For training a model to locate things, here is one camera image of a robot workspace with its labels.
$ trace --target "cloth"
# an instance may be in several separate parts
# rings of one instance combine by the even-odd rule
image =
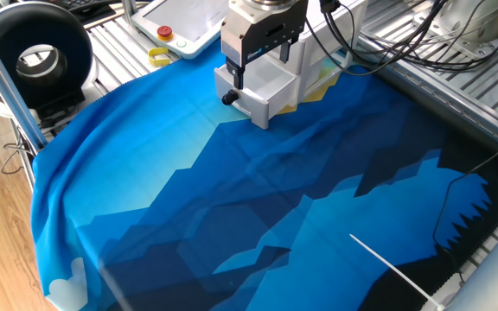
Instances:
[[[35,158],[47,298],[63,310],[419,308],[349,233],[435,292],[454,272],[431,237],[445,191],[488,151],[373,76],[343,74],[261,130],[217,98],[222,64],[215,43],[119,87]],[[453,187],[437,231],[459,263],[498,218],[498,164],[489,172]]]

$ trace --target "white stick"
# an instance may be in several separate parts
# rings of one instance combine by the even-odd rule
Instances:
[[[378,255],[378,253],[376,253],[375,251],[372,251],[372,249],[370,247],[368,247],[364,243],[362,243],[358,238],[356,238],[356,236],[354,236],[353,234],[349,234],[349,236],[351,236],[351,238],[353,238],[353,240],[355,240],[358,244],[362,245],[362,247],[364,247],[367,251],[369,251],[370,253],[372,253],[372,255],[376,256],[376,258],[378,258],[379,260],[381,260],[382,263],[385,263],[389,268],[391,268],[391,270],[397,272],[397,274],[400,277],[402,277],[405,281],[407,281],[409,284],[411,284],[420,294],[422,294],[424,297],[426,297],[427,300],[429,300],[431,303],[433,303],[434,305],[436,305],[437,311],[443,311],[443,310],[445,310],[445,306],[444,305],[442,305],[440,303],[437,303],[437,301],[434,301],[433,298],[431,298],[431,296],[429,296],[418,285],[416,285],[413,281],[411,281],[410,278],[408,278],[407,276],[405,276],[403,274],[403,272],[397,270],[397,268],[395,268],[392,264],[390,264],[389,262],[387,262],[386,259],[384,259],[382,256]]]

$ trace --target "yellow pattern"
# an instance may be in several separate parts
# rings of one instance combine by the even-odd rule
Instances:
[[[330,64],[330,65],[331,66],[327,66],[327,67],[324,67],[322,69],[322,71],[320,72],[320,78],[323,77],[323,76],[325,76],[326,74],[328,74],[333,69],[333,67],[332,67],[333,64]],[[326,92],[328,91],[329,87],[330,86],[335,86],[335,84],[337,83],[337,79],[338,78],[339,78],[339,76],[333,78],[328,84],[322,86],[321,88],[319,88],[318,90],[316,90],[316,92],[310,94],[303,101],[303,103],[312,103],[312,102],[316,102],[316,101],[322,100],[322,98],[324,98],[324,95],[326,95]],[[293,112],[293,111],[297,111],[297,106],[291,107],[291,106],[287,105],[278,114],[289,113],[289,112]]]

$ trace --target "white cloud print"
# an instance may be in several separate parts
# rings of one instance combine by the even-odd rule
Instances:
[[[79,311],[87,304],[87,283],[84,259],[76,258],[70,264],[73,276],[68,280],[57,279],[49,284],[47,298],[59,310]]]

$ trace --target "red emergency stop button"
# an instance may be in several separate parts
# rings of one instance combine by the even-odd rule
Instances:
[[[172,39],[172,28],[169,26],[161,26],[156,30],[156,34],[162,41],[170,41]]]

